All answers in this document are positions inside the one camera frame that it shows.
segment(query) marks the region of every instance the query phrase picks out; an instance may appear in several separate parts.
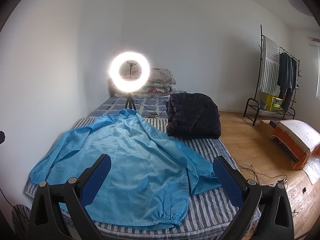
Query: white cloth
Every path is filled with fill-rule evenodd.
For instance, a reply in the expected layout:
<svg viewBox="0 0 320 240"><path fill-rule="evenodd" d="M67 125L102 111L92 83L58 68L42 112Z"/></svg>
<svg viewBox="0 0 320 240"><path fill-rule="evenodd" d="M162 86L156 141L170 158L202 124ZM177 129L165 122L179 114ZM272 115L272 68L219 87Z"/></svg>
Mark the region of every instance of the white cloth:
<svg viewBox="0 0 320 240"><path fill-rule="evenodd" d="M278 123L284 131L306 154L310 154L320 144L320 134L310 125L299 120L283 120Z"/></svg>

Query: yellow box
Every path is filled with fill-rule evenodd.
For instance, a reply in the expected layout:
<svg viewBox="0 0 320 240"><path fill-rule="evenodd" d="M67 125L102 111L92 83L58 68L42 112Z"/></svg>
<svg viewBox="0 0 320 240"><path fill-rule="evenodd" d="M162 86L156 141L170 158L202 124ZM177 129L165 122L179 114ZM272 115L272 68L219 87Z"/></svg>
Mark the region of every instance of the yellow box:
<svg viewBox="0 0 320 240"><path fill-rule="evenodd" d="M268 104L266 108L267 111L279 113L282 104L282 99L268 94L266 104Z"/></svg>

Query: black puffer jacket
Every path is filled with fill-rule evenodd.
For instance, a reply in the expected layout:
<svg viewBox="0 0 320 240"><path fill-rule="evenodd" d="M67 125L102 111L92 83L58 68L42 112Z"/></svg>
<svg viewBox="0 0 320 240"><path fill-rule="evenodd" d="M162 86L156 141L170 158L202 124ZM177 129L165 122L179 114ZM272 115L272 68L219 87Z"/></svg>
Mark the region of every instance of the black puffer jacket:
<svg viewBox="0 0 320 240"><path fill-rule="evenodd" d="M169 136L213 138L221 135L218 107L204 94L171 94L168 102Z"/></svg>

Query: cable on floor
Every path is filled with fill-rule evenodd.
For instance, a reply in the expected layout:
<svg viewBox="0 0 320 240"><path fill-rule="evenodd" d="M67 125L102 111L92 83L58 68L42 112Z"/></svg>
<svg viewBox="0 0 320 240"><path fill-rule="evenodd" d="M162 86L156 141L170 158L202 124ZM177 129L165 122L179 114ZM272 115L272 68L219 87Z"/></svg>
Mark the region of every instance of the cable on floor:
<svg viewBox="0 0 320 240"><path fill-rule="evenodd" d="M22 213L20 213L18 210L16 210L16 209L14 208L14 206L9 202L9 200L7 200L7 198L5 197L4 193L2 192L1 188L0 188L0 192L1 192L1 194L3 195L5 201L8 202L8 204L14 209L15 212L18 212L18 213L19 213L20 215L22 215L26 220L29 220L29 219L28 219L27 217L25 217Z"/></svg>
<svg viewBox="0 0 320 240"><path fill-rule="evenodd" d="M297 238L295 238L294 240L299 240L301 238L303 238L304 236L306 236L307 234L310 233L311 230L309 230L308 232L305 232L304 234L302 234L301 236L298 236Z"/></svg>
<svg viewBox="0 0 320 240"><path fill-rule="evenodd" d="M239 165L239 164L237 163L237 161L236 161L236 159L235 159L234 157L231 156L231 158L233 158L233 160L236 162L236 164L237 164L238 166L240 166L242 169L249 170L249 171L253 172L254 174L264 175L264 176L266 176L266 177L268 177L268 178L270 178L270 179L274 179L274 178L278 178L278 177L281 177L281 176L285 176L285 178L283 178L283 179L281 179L281 180L278 180L278 182L281 182L281 183L284 184L284 182L287 181L288 176L285 175L285 174L278 175L278 176L274 176L274 177L270 177L270 176L268 176L268 175L266 175L266 174L258 173L258 172L256 172L256 171L254 171L252 168L244 168L244 167L242 167L241 165Z"/></svg>
<svg viewBox="0 0 320 240"><path fill-rule="evenodd" d="M261 185L261 184L260 184L260 179L259 179L259 177L258 177L258 175L257 175L257 172L256 172L256 168L255 168L253 165L249 165L249 164L247 164L247 163L245 163L245 164L243 164L243 165L247 165L247 166L250 167L250 168L249 168L249 171L251 171L251 172L253 173L253 176L254 176L253 179L254 179L255 181L257 181L259 185Z"/></svg>

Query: tripod leg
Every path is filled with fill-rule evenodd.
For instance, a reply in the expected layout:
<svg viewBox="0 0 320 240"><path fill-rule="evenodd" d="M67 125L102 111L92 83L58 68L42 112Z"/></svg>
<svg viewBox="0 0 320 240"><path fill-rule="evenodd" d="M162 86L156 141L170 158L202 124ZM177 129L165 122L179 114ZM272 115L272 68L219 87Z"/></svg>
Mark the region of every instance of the tripod leg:
<svg viewBox="0 0 320 240"><path fill-rule="evenodd" d="M132 110L132 97L128 98L128 100L129 100L129 109Z"/></svg>
<svg viewBox="0 0 320 240"><path fill-rule="evenodd" d="M135 104L134 104L134 100L133 100L133 98L131 98L131 99L132 99L132 106L133 106L133 109L137 111L136 106L135 106Z"/></svg>
<svg viewBox="0 0 320 240"><path fill-rule="evenodd" d="M127 109L127 107L128 107L128 102L129 102L129 98L127 98L127 101L125 102L125 107L124 107L124 109Z"/></svg>

